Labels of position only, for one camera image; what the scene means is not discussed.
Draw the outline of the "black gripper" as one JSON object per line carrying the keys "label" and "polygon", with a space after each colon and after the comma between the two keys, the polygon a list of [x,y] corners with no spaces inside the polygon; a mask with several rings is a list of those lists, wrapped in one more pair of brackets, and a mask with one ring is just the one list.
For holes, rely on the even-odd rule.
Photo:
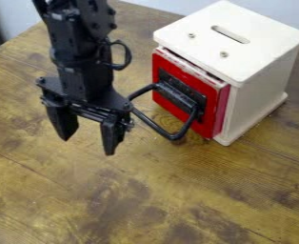
{"label": "black gripper", "polygon": [[57,71],[57,77],[37,80],[41,103],[56,133],[68,141],[78,129],[78,116],[101,123],[104,151],[113,155],[124,139],[124,128],[132,125],[130,103],[113,88],[113,71],[101,64],[58,67]]}

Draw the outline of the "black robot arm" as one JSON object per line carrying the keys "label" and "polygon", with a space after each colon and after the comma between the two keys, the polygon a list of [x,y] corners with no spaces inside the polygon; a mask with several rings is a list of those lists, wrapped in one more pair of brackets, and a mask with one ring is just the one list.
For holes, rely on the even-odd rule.
{"label": "black robot arm", "polygon": [[46,26],[49,56],[58,75],[41,77],[41,103],[58,136],[69,140],[78,119],[100,123],[101,141],[108,155],[116,152],[132,127],[129,100],[113,88],[114,72],[132,61],[130,51],[116,64],[109,32],[117,28],[116,11],[106,0],[32,0]]}

